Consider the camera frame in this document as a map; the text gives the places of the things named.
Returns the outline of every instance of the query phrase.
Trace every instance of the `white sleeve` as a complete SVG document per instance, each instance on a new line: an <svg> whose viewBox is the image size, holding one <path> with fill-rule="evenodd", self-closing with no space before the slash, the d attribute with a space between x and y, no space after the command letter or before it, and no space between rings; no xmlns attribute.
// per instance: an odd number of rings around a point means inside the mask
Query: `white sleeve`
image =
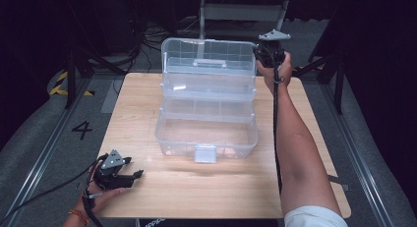
<svg viewBox="0 0 417 227"><path fill-rule="evenodd" d="M315 205L301 206L288 212L285 227L347 227L346 222L334 211Z"/></svg>

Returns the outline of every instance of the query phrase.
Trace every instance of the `clear plastic storage box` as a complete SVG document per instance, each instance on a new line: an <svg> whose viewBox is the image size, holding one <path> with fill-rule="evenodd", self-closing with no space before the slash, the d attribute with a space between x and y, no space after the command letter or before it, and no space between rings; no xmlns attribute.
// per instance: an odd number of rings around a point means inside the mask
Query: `clear plastic storage box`
<svg viewBox="0 0 417 227"><path fill-rule="evenodd" d="M251 42L168 38L155 136L166 155L245 158L258 142Z"/></svg>

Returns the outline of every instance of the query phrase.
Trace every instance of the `human arm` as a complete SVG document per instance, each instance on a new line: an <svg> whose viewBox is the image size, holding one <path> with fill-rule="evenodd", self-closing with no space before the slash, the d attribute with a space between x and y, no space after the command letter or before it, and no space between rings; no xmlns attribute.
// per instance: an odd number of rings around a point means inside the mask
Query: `human arm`
<svg viewBox="0 0 417 227"><path fill-rule="evenodd" d="M76 204L72 208L72 210L78 210L81 215L89 219L89 216L86 213L86 210L84 209L83 205L83 192L80 194L79 198L77 199ZM109 190L109 191L103 191L95 182L89 183L89 192L91 194L100 194L101 196L98 196L94 199L94 208L91 210L92 213L96 214L101 209L103 209L107 203L108 200L113 199L121 194L124 194L126 192L126 188L119 188L115 190ZM67 219L65 220L63 227L85 227L86 224L83 221L82 217L78 216L77 214L69 214Z"/></svg>
<svg viewBox="0 0 417 227"><path fill-rule="evenodd" d="M265 83L273 94L273 69L264 68L259 61L257 68L264 75ZM318 205L340 215L316 143L288 93L291 74L291 56L285 53L285 60L278 72L283 82L278 85L276 115L276 152L282 176L282 211L286 214L303 205Z"/></svg>

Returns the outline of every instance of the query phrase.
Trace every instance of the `black strap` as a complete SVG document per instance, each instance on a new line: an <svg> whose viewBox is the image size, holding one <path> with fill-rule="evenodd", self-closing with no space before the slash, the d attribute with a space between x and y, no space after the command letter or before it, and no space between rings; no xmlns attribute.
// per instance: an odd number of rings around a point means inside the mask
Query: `black strap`
<svg viewBox="0 0 417 227"><path fill-rule="evenodd" d="M86 210L87 215L91 219L91 221L95 224L97 227L103 227L103 225L98 221L98 219L95 217L94 213L92 213L92 209L95 207L94 199L89 198L89 191L86 190L86 193L83 195L83 205L84 209Z"/></svg>
<svg viewBox="0 0 417 227"><path fill-rule="evenodd" d="M276 164L276 174L278 176L278 187L279 187L279 194L282 192L282 177L281 177L281 167L279 165L278 154L276 151L276 126L277 126L277 117L278 117L278 84L279 84L279 76L278 76L278 67L279 63L274 64L273 69L273 147L275 152L275 164Z"/></svg>

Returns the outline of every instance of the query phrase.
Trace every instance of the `number 4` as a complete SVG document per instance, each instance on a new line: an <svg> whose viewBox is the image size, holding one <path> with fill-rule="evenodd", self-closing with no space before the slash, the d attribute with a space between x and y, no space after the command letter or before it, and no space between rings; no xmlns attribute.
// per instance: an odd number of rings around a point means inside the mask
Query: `number 4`
<svg viewBox="0 0 417 227"><path fill-rule="evenodd" d="M77 126L73 129L73 132L83 132L81 134L80 140L82 141L84 139L84 136L86 135L86 132L91 132L92 129L89 129L89 122L84 121L80 126Z"/></svg>

